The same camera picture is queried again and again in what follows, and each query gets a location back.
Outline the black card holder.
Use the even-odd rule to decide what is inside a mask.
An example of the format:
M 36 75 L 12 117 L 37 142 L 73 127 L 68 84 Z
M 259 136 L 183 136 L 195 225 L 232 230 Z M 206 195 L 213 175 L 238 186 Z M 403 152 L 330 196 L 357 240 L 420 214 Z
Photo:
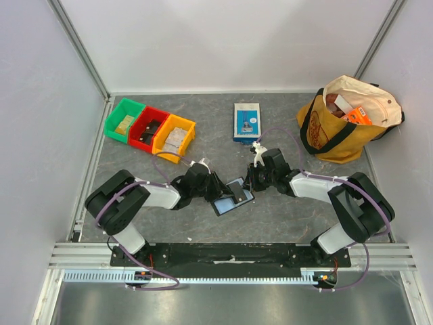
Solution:
M 239 177 L 237 179 L 234 179 L 233 181 L 230 181 L 229 183 L 234 182 L 234 181 L 238 181 L 242 185 L 244 182 L 244 178 Z M 232 211 L 232 210 L 234 210 L 234 209 L 236 209 L 236 208 L 238 208 L 238 207 L 240 207 L 246 203 L 252 202 L 255 199 L 253 193 L 249 192 L 248 190 L 244 190 L 244 192 L 245 192 L 248 200 L 244 203 L 241 203 L 241 204 L 234 205 L 231 198 L 222 198 L 222 199 L 214 201 L 211 204 L 211 206 L 212 206 L 214 212 L 216 213 L 216 215 L 217 216 L 224 215 L 225 213 L 228 213 L 229 211 Z

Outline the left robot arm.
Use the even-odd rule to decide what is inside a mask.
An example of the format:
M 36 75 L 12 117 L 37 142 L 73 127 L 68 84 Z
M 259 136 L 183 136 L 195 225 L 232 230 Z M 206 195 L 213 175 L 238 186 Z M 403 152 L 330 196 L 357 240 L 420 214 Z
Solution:
M 145 181 L 122 169 L 87 197 L 85 208 L 95 218 L 96 226 L 126 249 L 127 260 L 140 266 L 148 260 L 149 250 L 132 220 L 142 207 L 176 211 L 194 198 L 213 203 L 233 197 L 231 188 L 214 171 L 195 162 L 186 174 L 170 183 Z

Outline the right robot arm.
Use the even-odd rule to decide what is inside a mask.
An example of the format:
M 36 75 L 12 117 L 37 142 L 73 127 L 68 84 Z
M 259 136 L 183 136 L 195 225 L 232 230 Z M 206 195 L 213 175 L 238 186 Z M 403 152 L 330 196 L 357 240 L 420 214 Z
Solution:
M 291 169 L 280 149 L 266 149 L 257 142 L 251 151 L 254 162 L 248 165 L 243 187 L 261 192 L 274 187 L 280 194 L 311 198 L 332 205 L 338 223 L 312 240 L 311 261 L 320 267 L 334 254 L 353 243 L 363 244 L 388 230 L 395 218 L 394 209 L 366 174 L 328 177 Z

